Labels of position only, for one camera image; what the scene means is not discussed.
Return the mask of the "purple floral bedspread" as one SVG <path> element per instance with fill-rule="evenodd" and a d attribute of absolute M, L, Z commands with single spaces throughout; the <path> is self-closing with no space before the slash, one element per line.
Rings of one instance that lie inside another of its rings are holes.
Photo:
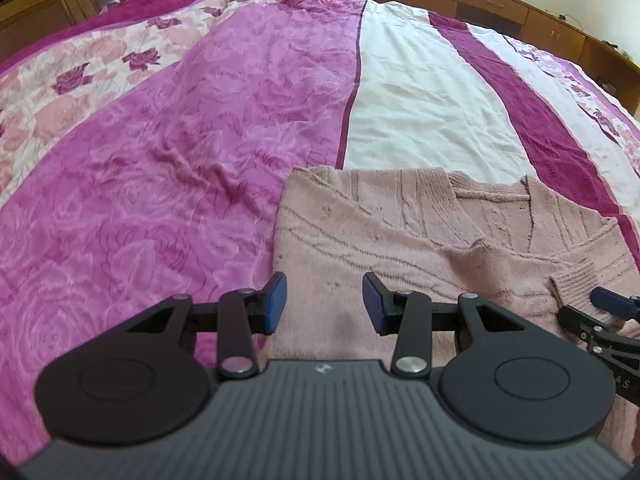
<path fill-rule="evenodd" d="M 260 286 L 295 169 L 532 177 L 639 271 L 639 126 L 577 66 L 401 3 L 198 0 L 1 73 L 1 452 L 52 360 L 174 292 Z"/>

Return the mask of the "pink knitted cardigan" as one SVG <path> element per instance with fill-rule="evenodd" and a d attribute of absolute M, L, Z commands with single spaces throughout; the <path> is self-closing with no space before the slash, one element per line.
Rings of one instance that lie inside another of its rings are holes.
<path fill-rule="evenodd" d="M 488 184 L 440 168 L 295 169 L 273 266 L 288 279 L 288 301 L 263 360 L 388 360 L 394 338 L 375 333 L 362 301 L 368 272 L 441 302 L 476 292 L 552 334 L 566 305 L 610 332 L 639 333 L 589 298 L 600 286 L 639 290 L 618 222 L 532 177 Z"/>

